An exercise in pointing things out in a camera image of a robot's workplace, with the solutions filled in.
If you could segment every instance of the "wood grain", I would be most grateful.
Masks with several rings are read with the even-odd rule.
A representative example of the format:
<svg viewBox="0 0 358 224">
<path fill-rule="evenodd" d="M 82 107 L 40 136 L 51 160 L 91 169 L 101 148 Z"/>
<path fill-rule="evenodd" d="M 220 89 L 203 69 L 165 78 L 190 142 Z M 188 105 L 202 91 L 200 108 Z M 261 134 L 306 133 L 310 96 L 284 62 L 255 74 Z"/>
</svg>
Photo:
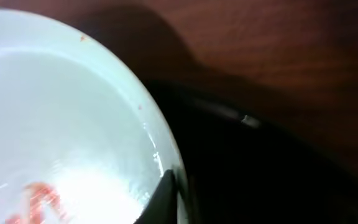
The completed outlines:
<svg viewBox="0 0 358 224">
<path fill-rule="evenodd" d="M 358 1 L 0 0 L 99 40 L 141 79 L 265 116 L 358 173 Z"/>
</svg>

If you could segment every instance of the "white plate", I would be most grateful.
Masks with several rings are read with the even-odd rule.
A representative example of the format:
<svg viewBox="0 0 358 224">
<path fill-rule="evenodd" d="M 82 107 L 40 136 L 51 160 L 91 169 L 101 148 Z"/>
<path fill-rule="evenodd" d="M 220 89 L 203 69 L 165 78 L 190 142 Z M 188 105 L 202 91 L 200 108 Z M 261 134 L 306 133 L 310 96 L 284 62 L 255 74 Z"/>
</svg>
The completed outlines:
<svg viewBox="0 0 358 224">
<path fill-rule="evenodd" d="M 0 10 L 0 223 L 25 218 L 33 182 L 55 187 L 70 223 L 133 223 L 180 161 L 115 55 L 61 22 Z M 58 223 L 44 207 L 46 224 Z"/>
</svg>

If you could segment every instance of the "black object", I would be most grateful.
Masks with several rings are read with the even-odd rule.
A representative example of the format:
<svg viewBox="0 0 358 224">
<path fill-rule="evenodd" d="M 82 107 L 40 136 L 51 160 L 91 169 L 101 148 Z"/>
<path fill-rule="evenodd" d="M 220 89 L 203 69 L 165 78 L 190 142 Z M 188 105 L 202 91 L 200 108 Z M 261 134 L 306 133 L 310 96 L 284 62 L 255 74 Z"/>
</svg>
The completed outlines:
<svg viewBox="0 0 358 224">
<path fill-rule="evenodd" d="M 176 224 L 177 194 L 173 171 L 167 170 L 135 224 Z"/>
<path fill-rule="evenodd" d="M 181 151 L 193 223 L 358 223 L 358 178 L 334 159 L 216 98 L 145 86 Z"/>
</svg>

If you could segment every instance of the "shrimp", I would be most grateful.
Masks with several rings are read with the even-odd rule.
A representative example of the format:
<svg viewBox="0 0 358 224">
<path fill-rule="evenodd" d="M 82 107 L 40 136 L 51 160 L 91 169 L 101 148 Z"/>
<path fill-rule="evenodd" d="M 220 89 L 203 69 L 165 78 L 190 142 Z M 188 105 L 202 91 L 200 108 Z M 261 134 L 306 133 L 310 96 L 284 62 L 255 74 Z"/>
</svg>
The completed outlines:
<svg viewBox="0 0 358 224">
<path fill-rule="evenodd" d="M 60 196 L 53 187 L 43 182 L 36 182 L 26 186 L 25 190 L 30 192 L 27 220 L 23 220 L 19 215 L 15 214 L 8 218 L 5 224 L 43 224 L 42 202 L 51 206 L 61 221 L 65 219 L 66 213 L 60 206 Z"/>
</svg>

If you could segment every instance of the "wooden table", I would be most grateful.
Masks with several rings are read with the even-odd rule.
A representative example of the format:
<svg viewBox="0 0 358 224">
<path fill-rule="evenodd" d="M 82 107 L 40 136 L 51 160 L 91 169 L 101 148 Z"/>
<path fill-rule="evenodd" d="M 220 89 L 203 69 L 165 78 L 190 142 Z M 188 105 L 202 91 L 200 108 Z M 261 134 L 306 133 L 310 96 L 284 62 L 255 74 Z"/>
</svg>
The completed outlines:
<svg viewBox="0 0 358 224">
<path fill-rule="evenodd" d="M 358 173 L 358 1 L 0 0 L 99 40 L 141 79 L 208 91 Z"/>
</svg>

